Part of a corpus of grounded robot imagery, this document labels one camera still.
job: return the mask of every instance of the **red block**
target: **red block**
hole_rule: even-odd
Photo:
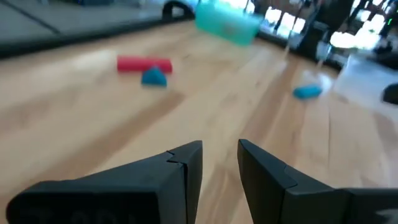
[[[170,59],[118,56],[118,72],[144,72],[154,66],[164,73],[173,71]]]

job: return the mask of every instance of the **teal plastic bin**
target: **teal plastic bin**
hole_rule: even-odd
[[[197,7],[196,26],[230,40],[238,45],[249,45],[256,36],[262,18],[243,13],[228,5],[214,2],[200,3]]]

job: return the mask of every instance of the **wooden table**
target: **wooden table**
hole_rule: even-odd
[[[118,75],[117,54],[170,57],[169,87]],[[334,71],[260,40],[241,48],[187,22],[3,61],[0,74],[2,211],[37,181],[81,177],[196,139],[204,143],[200,224],[251,223],[239,138],[334,187],[398,186],[389,165],[398,125],[332,94]],[[295,85],[314,81],[321,97],[292,97]]]

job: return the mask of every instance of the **wooden tabletop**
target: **wooden tabletop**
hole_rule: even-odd
[[[171,58],[168,88],[118,75],[117,54]],[[197,139],[199,224],[252,222],[239,138],[333,187],[398,186],[398,124],[332,93],[333,70],[260,40],[237,47],[187,22],[6,60],[0,74],[2,211],[40,180],[74,179]],[[313,82],[321,97],[292,97]]]

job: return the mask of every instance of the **blue block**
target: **blue block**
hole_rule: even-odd
[[[158,67],[152,67],[142,74],[141,84],[167,86],[167,79]]]
[[[321,93],[322,89],[318,85],[301,86],[293,91],[293,95],[301,100],[318,97]]]

